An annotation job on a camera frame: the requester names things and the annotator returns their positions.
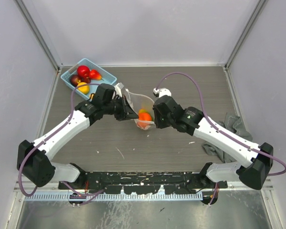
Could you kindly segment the green orange mango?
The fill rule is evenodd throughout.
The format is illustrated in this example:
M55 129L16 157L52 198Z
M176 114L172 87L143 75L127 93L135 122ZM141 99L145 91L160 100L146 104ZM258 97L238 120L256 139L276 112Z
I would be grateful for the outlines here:
M143 112L147 112L146 110L144 110L144 109L140 109L139 110L139 113L143 113Z

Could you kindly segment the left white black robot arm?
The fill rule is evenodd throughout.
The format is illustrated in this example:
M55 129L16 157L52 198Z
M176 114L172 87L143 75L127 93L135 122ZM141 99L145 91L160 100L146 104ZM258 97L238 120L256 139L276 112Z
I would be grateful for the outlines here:
M34 142L22 141L18 147L17 169L35 186L43 187L52 179L69 182L75 189L84 187L86 177L73 164L57 164L51 160L58 151L81 131L92 126L104 115L118 121L137 119L130 92L121 83L102 83L91 99L71 105L71 113L51 131Z

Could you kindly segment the clear zip top bag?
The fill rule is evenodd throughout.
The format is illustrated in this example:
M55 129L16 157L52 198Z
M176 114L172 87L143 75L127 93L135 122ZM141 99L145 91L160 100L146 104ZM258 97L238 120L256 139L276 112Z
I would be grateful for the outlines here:
M154 113L153 113L154 101L150 97L143 94L132 93L128 89L125 89L125 96L129 104L133 108L133 110L138 115L139 115L139 110L144 109L147 112L149 112L154 119ZM148 130L155 127L154 120L150 122L150 121L141 121L139 119L134 119L134 122L137 125L137 127L142 130Z

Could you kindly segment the orange tangerine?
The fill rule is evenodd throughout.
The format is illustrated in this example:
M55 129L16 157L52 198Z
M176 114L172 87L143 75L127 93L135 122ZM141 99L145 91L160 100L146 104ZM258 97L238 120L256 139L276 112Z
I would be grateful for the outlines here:
M139 120L141 120L141 121L153 121L153 118L149 113L143 112L143 113L139 113Z

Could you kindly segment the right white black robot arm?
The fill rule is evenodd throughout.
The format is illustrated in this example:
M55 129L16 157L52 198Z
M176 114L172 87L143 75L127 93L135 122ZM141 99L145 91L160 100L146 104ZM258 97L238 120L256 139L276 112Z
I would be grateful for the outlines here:
M199 176L205 188L216 182L241 181L249 188L260 190L273 165L273 147L245 140L216 124L195 107L183 109L172 97L164 95L153 105L157 128L172 127L218 147L235 161L225 164L207 164Z

